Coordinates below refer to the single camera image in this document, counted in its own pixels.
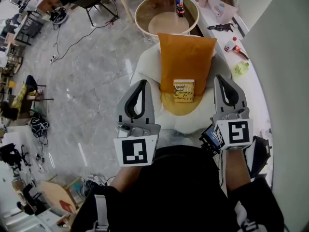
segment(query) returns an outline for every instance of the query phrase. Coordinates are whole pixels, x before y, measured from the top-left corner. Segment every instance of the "gray tile floor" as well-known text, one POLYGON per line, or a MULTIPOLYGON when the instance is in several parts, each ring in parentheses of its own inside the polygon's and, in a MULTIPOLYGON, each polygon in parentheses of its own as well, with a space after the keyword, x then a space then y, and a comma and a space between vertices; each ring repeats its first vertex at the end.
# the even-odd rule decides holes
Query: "gray tile floor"
MULTIPOLYGON (((134 14, 143 0, 128 1, 134 14)), ((24 63, 15 76, 18 85, 14 92, 18 92, 26 76, 31 74, 38 84, 47 85, 45 97, 55 99, 43 103, 50 122, 49 145, 44 155, 44 173, 32 171, 36 179, 46 180, 58 174, 63 182, 68 182, 78 175, 111 177, 119 170, 113 147, 116 104, 129 87, 141 53, 154 43, 129 22, 119 0, 116 4, 120 19, 114 25, 96 29, 55 63, 50 59, 57 55, 54 44, 58 33, 58 50, 63 56, 71 44, 92 30, 84 9, 73 10, 60 31, 53 30, 52 25, 46 23, 33 45, 26 48, 24 63), (49 153, 55 168, 49 160, 49 153)), ((112 3, 108 7, 115 10, 112 3)), ((111 18, 104 9, 101 12, 90 11, 97 26, 104 25, 111 18)), ((165 138, 164 133, 159 145, 171 145, 181 140, 186 143, 186 139, 176 132, 173 140, 165 138)), ((40 153, 41 148, 35 139, 29 150, 32 157, 40 153)))

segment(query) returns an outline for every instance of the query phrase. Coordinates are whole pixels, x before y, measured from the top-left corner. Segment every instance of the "display screen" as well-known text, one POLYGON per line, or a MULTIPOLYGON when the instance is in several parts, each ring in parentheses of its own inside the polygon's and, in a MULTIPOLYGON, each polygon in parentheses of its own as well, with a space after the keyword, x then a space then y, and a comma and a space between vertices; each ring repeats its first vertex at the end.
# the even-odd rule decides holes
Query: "display screen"
POLYGON ((207 128, 203 132, 203 134, 204 134, 204 136, 206 136, 209 144, 213 145, 215 148, 220 147, 219 140, 218 140, 217 135, 216 135, 214 129, 212 128, 212 126, 207 128))

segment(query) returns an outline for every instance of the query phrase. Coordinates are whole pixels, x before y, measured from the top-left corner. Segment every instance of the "white cushion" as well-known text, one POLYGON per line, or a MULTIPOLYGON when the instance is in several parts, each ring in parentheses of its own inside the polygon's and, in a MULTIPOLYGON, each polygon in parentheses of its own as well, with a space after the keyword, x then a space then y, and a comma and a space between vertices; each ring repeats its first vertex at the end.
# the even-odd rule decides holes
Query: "white cushion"
POLYGON ((161 54, 156 45, 141 54, 135 71, 150 77, 158 83, 161 83, 161 54))
POLYGON ((189 134, 211 124, 210 118, 216 113, 213 98, 213 80, 216 74, 223 74, 230 78, 230 70, 222 56, 216 54, 211 61, 211 70, 207 79, 207 86, 203 98, 197 108, 184 116, 176 116, 167 111, 161 102, 160 82, 162 75, 161 55, 154 45, 144 51, 131 78, 130 85, 146 79, 151 87, 154 106, 155 123, 161 129, 177 130, 189 134))
POLYGON ((184 116, 176 116, 166 110, 161 104, 161 110, 155 116, 155 123, 161 129, 174 129, 184 134, 193 133, 198 129, 206 128, 211 124, 210 118, 216 113, 213 103, 213 88, 206 89, 197 108, 184 116))

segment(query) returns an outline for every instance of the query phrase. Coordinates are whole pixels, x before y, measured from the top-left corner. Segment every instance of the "book cover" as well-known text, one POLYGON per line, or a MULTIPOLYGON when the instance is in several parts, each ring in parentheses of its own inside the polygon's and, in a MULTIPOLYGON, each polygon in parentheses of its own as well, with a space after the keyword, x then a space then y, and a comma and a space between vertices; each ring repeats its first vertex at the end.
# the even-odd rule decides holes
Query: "book cover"
POLYGON ((194 80, 176 79, 174 80, 174 101, 193 102, 194 100, 194 80))

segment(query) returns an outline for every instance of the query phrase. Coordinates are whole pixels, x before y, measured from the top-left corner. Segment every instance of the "white counter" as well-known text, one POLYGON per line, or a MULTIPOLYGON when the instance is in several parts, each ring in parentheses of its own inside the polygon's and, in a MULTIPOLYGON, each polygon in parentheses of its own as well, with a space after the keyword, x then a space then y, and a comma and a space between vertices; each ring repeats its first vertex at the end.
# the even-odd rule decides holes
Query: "white counter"
MULTIPOLYGON (((234 52, 226 52, 224 47, 228 40, 231 40, 234 36, 237 37, 236 44, 241 47, 244 51, 244 47, 240 40, 242 40, 242 36, 238 30, 233 30, 234 32, 228 31, 216 31, 216 30, 208 30, 207 27, 218 25, 214 14, 212 13, 210 7, 207 5, 205 8, 201 8, 198 5, 198 2, 193 1, 199 9, 199 21, 198 27, 204 36, 209 35, 210 37, 217 38, 218 44, 216 46, 216 51, 222 54, 228 66, 232 69, 237 63, 240 61, 244 61, 242 57, 234 52)), ((250 118, 253 119, 253 134, 256 136, 263 136, 265 139, 269 139, 269 144, 272 146, 272 137, 271 134, 266 131, 271 128, 269 113, 265 101, 265 97, 262 91, 261 84, 255 72, 254 66, 249 62, 249 71, 241 76, 233 78, 233 80, 243 89, 247 99, 247 106, 250 109, 250 118)), ((268 165, 266 165, 265 169, 261 173, 268 173, 267 182, 271 185, 272 179, 272 168, 273 168, 273 149, 271 149, 271 158, 268 160, 268 165)))

